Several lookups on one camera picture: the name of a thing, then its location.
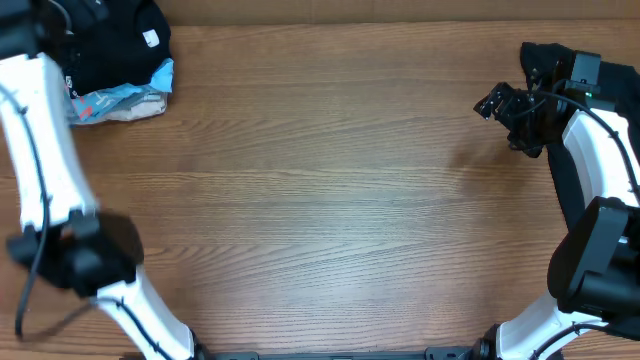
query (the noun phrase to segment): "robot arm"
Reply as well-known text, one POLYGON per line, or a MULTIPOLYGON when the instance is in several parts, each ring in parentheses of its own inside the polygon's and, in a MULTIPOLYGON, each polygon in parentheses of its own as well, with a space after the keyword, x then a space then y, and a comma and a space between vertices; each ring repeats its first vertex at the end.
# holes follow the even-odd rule
MULTIPOLYGON (((147 359, 196 359, 205 350, 145 275, 135 226, 126 217, 100 211, 79 165, 65 118, 62 70, 40 52, 56 33, 47 26, 44 4, 0 4, 0 117, 18 180, 23 228, 8 241, 8 251, 54 286, 91 298, 147 359), (33 30, 38 24, 50 30, 43 37, 33 30)), ((99 4, 87 2, 96 21, 106 12, 99 4)))
POLYGON ((145 275, 144 267, 118 242, 135 242, 137 237, 110 238, 131 228, 122 218, 100 213, 78 163, 73 141, 64 116, 64 81, 55 61, 45 54, 33 59, 26 55, 0 61, 0 84, 11 100, 0 96, 0 115, 11 154, 21 199, 21 222, 25 234, 9 242, 9 251, 17 261, 30 267, 41 237, 29 234, 47 232, 47 245, 39 272, 59 287, 74 288, 88 296, 133 340, 147 359, 192 359, 195 355, 191 330, 178 321, 157 294, 145 275), (43 203, 35 156, 30 139, 15 104, 25 109, 25 119, 42 164, 42 175, 50 202, 43 203), (49 228, 43 229, 44 206, 49 207, 49 228), (77 244, 73 248, 53 248, 60 240, 60 229, 70 227, 77 244), (81 237, 91 239, 93 247, 82 246, 81 237), (113 248, 105 252, 105 242, 113 248), (56 260, 54 252, 65 251, 68 261, 56 260), (96 281, 96 273, 101 278, 96 281))
POLYGON ((509 129, 510 147, 530 157, 539 156, 546 144, 564 144, 587 208, 551 259, 549 291, 480 339, 474 360, 544 360, 590 329, 638 338, 634 264, 640 247, 632 184, 640 166, 628 121, 615 112, 614 103, 597 96, 600 57, 577 52, 568 65, 558 64, 546 89, 539 84, 525 92, 501 83, 475 108, 485 118, 494 115, 509 129), (561 96, 538 97, 557 92, 561 96), (584 106, 572 106, 572 101, 584 106), (480 348, 491 351, 482 354, 480 348))
MULTIPOLYGON (((1 4, 0 84, 7 91, 0 95, 0 115, 18 179, 23 225, 23 234, 8 241, 11 257, 34 268, 33 276, 37 273, 58 288, 91 298, 147 359, 209 358, 145 275, 135 226, 126 217, 101 212, 87 185, 64 118, 62 73, 45 50, 51 41, 33 30, 38 17, 32 7, 42 6, 42 1, 1 4), (41 170, 35 165, 38 157, 41 170), (43 201, 43 193, 50 195, 50 201, 43 201), (63 229, 70 229, 71 235, 63 229), (45 235, 52 238, 46 246, 45 235), (62 237, 71 239, 59 241, 62 237), (40 250, 43 255, 36 261, 40 250)), ((597 85, 572 77, 554 82, 550 90, 558 90, 557 84, 566 85, 560 90, 567 96, 575 95, 572 91, 582 96, 595 93, 597 85)), ((567 235, 551 260, 549 292, 480 339, 468 354, 473 360, 546 359, 590 328, 610 328, 640 339, 640 327, 629 321, 640 315, 634 267, 640 236, 632 222, 640 214, 629 192, 628 169, 619 147, 590 115, 561 101, 529 106, 535 97, 499 84, 476 110, 485 118, 496 116, 511 131, 512 148, 529 156, 538 156, 547 143, 564 143, 576 163, 585 203, 590 205, 578 230, 567 235)), ((603 107, 606 101, 583 100, 618 132, 639 173, 626 120, 608 105, 603 107)))

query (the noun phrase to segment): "wood grain surface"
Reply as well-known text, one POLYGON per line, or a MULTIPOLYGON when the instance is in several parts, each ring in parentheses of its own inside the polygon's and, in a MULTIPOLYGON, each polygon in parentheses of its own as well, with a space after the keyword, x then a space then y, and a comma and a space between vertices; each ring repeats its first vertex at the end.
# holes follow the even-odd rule
POLYGON ((637 0, 156 0, 172 25, 638 19, 637 0))
MULTIPOLYGON (((214 351, 472 344, 546 289, 566 233, 545 157, 507 149, 473 105, 523 85, 522 41, 640 64, 638 21, 176 27, 166 115, 74 130, 105 208, 130 214, 148 274, 214 351)), ((0 233, 19 230, 0 144, 0 233)), ((91 312, 18 343, 26 274, 0 252, 1 359, 115 359, 91 312)), ((26 329, 80 306, 39 282, 26 329)), ((569 359, 635 359, 598 334, 569 359)))

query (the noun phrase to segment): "white plastic casing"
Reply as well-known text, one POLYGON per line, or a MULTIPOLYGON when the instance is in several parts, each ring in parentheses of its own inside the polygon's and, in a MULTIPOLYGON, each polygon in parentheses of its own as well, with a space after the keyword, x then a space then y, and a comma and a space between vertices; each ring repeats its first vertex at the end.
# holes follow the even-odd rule
MULTIPOLYGON (((640 176, 640 166, 629 141, 627 119, 611 111, 592 111, 618 132, 618 137, 629 154, 636 177, 640 176)), ((594 197, 601 196, 616 197, 628 206, 638 207, 620 149, 607 131, 591 116, 583 111, 576 111, 569 120, 562 138, 564 146, 576 164, 585 206, 588 206, 594 197)))
MULTIPOLYGON (((496 352, 502 360, 529 360, 534 350, 574 323, 606 325, 595 316, 561 312, 556 299, 547 292, 517 318, 500 325, 496 336, 496 352)), ((544 351, 539 359, 547 359, 577 337, 576 333, 565 336, 544 351)))
MULTIPOLYGON (((35 138, 49 194, 51 225, 68 221, 70 210, 91 213, 98 203, 89 189, 65 117, 65 83, 58 64, 40 54, 0 61, 0 84, 27 107, 27 122, 35 138)), ((42 228, 40 184, 31 146, 20 116, 0 94, 0 115, 20 191, 20 222, 42 228)))
POLYGON ((187 360, 194 356, 194 341, 191 330, 171 313, 162 301, 151 281, 140 265, 136 271, 136 281, 124 281, 98 290, 98 306, 106 312, 142 351, 147 360, 165 360, 156 353, 142 336, 127 313, 112 302, 100 302, 100 298, 122 301, 136 315, 149 336, 169 354, 173 360, 187 360))

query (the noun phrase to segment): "wire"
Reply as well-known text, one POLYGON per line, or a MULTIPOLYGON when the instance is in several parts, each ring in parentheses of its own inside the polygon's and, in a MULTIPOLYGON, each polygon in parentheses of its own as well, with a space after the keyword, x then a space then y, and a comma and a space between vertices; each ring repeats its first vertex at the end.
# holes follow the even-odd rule
POLYGON ((29 122, 27 121, 27 111, 28 108, 20 106, 16 98, 5 88, 0 85, 0 93, 2 93, 6 100, 8 100, 13 106, 15 112, 19 115, 22 125, 24 126, 24 130, 27 134, 27 139, 29 140, 29 145, 31 147, 31 152, 33 154, 33 160, 36 167, 36 173, 38 176, 38 184, 40 185, 40 194, 42 200, 42 229, 40 232, 40 239, 38 244, 38 249, 36 251, 36 255, 33 259, 33 263, 31 264, 31 270, 29 271, 29 276, 27 277, 27 282, 24 285, 22 290, 22 295, 20 296, 20 302, 18 303, 18 309, 16 311, 16 321, 15 321, 15 333, 19 339, 22 339, 22 321, 24 319, 24 313, 27 308, 27 303, 29 302, 29 295, 31 294, 31 290, 33 289, 33 284, 36 281, 36 277, 38 276, 38 268, 40 267, 40 262, 42 262, 42 256, 44 254, 45 245, 47 243, 47 230, 49 229, 49 204, 50 199, 47 194, 47 188, 44 181, 44 174, 42 172, 42 164, 40 162, 40 157, 38 156, 38 148, 36 147, 36 142, 33 137, 33 132, 31 131, 31 127, 29 127, 29 122))
POLYGON ((547 99, 542 99, 542 101, 540 101, 539 103, 535 104, 532 108, 530 108, 529 110, 525 110, 521 113, 515 114, 513 116, 510 116, 509 119, 513 120, 513 119, 519 119, 527 114, 530 114, 534 111, 536 111, 538 108, 540 108, 540 106, 544 105, 544 103, 547 102, 547 99))
POLYGON ((593 118, 609 134, 609 136, 613 139, 613 141, 618 146, 618 150, 620 151, 620 155, 622 156, 624 166, 627 169, 629 183, 631 183, 631 190, 636 197, 636 201, 638 202, 638 204, 640 204, 640 186, 638 185, 638 180, 636 179, 635 171, 633 170, 633 166, 631 165, 631 158, 629 157, 629 153, 627 152, 627 149, 622 143, 622 140, 620 140, 620 136, 618 135, 618 132, 614 131, 611 128, 611 126, 609 126, 609 124, 607 124, 604 120, 602 120, 600 116, 596 115, 596 113, 591 111, 591 109, 589 109, 587 106, 573 99, 569 99, 566 96, 550 93, 547 91, 538 91, 537 93, 542 96, 546 96, 547 98, 554 98, 557 100, 566 101, 567 103, 577 107, 578 109, 587 113, 587 115, 591 116, 591 118, 593 118))
MULTIPOLYGON (((557 83, 553 84, 553 87, 551 88, 551 92, 555 94, 558 91, 558 89, 560 88, 560 86, 564 85, 564 83, 566 83, 566 82, 567 82, 567 79, 559 80, 557 83)), ((537 84, 537 88, 540 89, 541 85, 542 85, 542 80, 540 80, 540 82, 537 84)), ((541 92, 540 90, 530 91, 529 92, 529 96, 538 95, 538 94, 540 94, 540 92, 541 92)), ((523 117, 523 116, 525 116, 527 114, 530 114, 530 113, 536 111, 537 109, 539 109, 540 106, 544 105, 544 103, 546 103, 546 102, 547 102, 547 99, 544 98, 539 103, 537 103, 532 108, 530 108, 529 110, 525 110, 525 111, 523 111, 521 113, 518 113, 518 114, 515 114, 513 116, 510 116, 509 119, 511 119, 511 120, 519 119, 519 118, 521 118, 521 117, 523 117)))
POLYGON ((564 330, 562 330, 561 332, 555 334, 553 337, 551 337, 549 340, 545 341, 539 348, 538 350, 535 350, 533 352, 533 355, 531 355, 531 357, 529 358, 529 360, 539 360, 540 356, 547 351, 547 349, 549 349, 551 346, 553 346, 553 344, 557 343, 558 341, 562 340, 562 338, 564 338, 565 336, 571 334, 571 333, 576 333, 578 334, 578 336, 582 336, 583 334, 580 334, 580 330, 596 330, 596 331, 600 331, 603 332, 607 335, 613 335, 613 336, 623 336, 622 333, 620 333, 619 331, 613 330, 611 328, 607 328, 604 326, 599 326, 599 325, 593 325, 593 324, 573 324, 573 326, 570 326, 564 330))
POLYGON ((134 314, 133 311, 123 301, 118 300, 116 298, 101 297, 101 298, 93 299, 92 303, 96 305, 99 303, 114 304, 118 309, 124 310, 124 312, 127 313, 129 318, 133 322, 133 324, 136 326, 136 328, 138 329, 142 337, 153 348, 153 351, 160 354, 160 356, 162 356, 165 360, 172 360, 171 356, 169 356, 169 354, 167 354, 167 352, 160 347, 160 343, 153 341, 153 339, 151 338, 151 335, 149 335, 149 333, 145 330, 144 326, 142 326, 142 323, 140 322, 136 314, 134 314))

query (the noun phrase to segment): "white label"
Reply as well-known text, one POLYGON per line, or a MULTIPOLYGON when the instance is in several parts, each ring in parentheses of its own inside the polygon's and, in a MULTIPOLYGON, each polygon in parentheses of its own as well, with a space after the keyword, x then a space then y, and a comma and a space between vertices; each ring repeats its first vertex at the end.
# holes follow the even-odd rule
POLYGON ((143 32, 142 35, 147 41, 147 45, 149 45, 149 47, 156 47, 160 45, 160 38, 158 37, 158 33, 156 33, 155 30, 143 32))

